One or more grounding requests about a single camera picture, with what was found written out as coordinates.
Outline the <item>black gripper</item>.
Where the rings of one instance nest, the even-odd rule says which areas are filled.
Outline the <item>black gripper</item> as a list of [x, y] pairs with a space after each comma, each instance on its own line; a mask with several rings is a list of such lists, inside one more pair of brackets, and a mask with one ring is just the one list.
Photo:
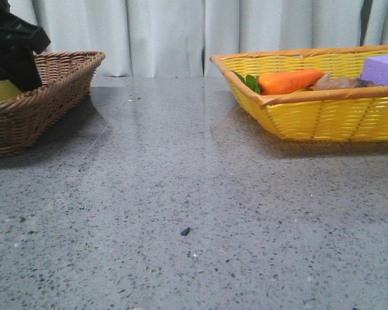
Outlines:
[[33, 54], [49, 45], [42, 27], [12, 14], [8, 1], [0, 1], [0, 81], [9, 80], [22, 92], [41, 87]]

